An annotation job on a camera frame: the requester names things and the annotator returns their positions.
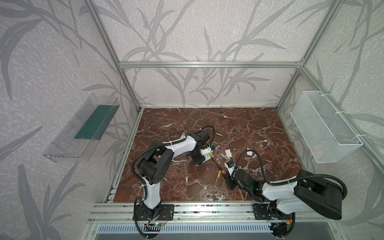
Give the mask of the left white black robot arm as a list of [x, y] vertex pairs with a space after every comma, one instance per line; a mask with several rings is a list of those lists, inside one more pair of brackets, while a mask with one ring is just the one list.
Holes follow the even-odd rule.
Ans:
[[211, 136], [205, 128], [195, 133], [183, 133], [177, 140], [153, 141], [150, 146], [135, 157], [131, 172], [144, 185], [144, 197], [139, 209], [154, 218], [161, 211], [161, 181], [166, 176], [174, 158], [187, 154], [195, 165], [211, 159], [216, 132]]

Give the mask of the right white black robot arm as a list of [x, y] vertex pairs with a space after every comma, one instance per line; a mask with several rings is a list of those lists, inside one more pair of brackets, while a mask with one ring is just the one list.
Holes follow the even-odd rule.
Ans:
[[227, 167], [230, 189], [235, 187], [248, 193], [251, 199], [268, 206], [267, 214], [273, 218], [298, 212], [316, 212], [331, 219], [342, 219], [342, 201], [348, 189], [340, 179], [300, 171], [288, 180], [256, 181], [245, 170], [236, 166]]

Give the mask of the white air conditioner remote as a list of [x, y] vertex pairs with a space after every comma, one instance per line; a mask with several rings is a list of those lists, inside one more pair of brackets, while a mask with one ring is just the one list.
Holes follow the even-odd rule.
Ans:
[[200, 159], [200, 165], [207, 162], [208, 160], [210, 160], [213, 156], [214, 155], [213, 155], [212, 151], [206, 152], [205, 154], [203, 154], [201, 156], [201, 159]]

